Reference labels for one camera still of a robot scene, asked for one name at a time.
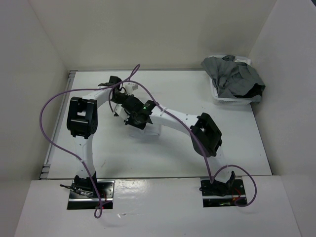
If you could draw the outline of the white skirt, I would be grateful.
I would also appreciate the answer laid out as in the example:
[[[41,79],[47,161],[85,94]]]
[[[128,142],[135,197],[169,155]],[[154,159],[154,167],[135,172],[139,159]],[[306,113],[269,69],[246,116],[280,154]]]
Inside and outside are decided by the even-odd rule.
[[[150,136],[160,136],[161,125],[147,123],[143,129],[130,126],[128,133],[132,137],[150,137]]]

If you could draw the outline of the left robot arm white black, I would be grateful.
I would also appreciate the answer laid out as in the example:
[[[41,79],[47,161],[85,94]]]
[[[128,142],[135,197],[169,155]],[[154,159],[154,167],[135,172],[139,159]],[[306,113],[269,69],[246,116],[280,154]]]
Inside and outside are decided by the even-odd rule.
[[[86,197],[96,196],[98,184],[93,164],[93,136],[98,127],[98,108],[108,101],[118,103],[121,98],[133,94],[133,86],[113,85],[121,79],[111,76],[109,82],[99,85],[98,90],[83,97],[72,97],[69,103],[67,129],[75,142],[76,158],[81,163],[72,189]]]

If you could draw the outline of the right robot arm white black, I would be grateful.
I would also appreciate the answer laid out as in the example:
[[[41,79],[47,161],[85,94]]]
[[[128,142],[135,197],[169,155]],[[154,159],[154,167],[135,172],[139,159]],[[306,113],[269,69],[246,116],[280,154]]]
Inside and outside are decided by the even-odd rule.
[[[228,167],[222,151],[222,133],[207,113],[201,115],[184,114],[170,110],[148,100],[142,103],[129,95],[115,108],[115,113],[126,125],[131,125],[144,133],[160,133],[160,127],[166,126],[187,134],[194,150],[204,157],[210,185],[203,191],[210,196],[223,197],[234,187],[235,173]]]

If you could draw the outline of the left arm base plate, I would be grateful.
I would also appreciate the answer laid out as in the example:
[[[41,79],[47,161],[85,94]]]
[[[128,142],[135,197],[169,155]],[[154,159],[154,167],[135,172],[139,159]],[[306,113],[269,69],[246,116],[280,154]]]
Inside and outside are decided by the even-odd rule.
[[[113,209],[115,182],[101,180],[96,186],[102,201],[102,209]],[[86,191],[81,188],[75,188],[74,182],[71,185],[60,184],[60,187],[70,191],[67,204],[68,210],[96,209],[99,206],[99,198],[94,189]]]

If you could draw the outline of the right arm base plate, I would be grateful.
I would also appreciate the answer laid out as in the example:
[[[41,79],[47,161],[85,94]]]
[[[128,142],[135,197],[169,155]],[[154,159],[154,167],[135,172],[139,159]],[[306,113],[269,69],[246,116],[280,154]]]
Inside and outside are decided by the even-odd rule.
[[[228,207],[246,205],[247,197],[243,181],[235,179],[228,187],[220,182],[214,181],[213,184],[207,179],[201,179],[200,188],[202,194],[203,207]]]

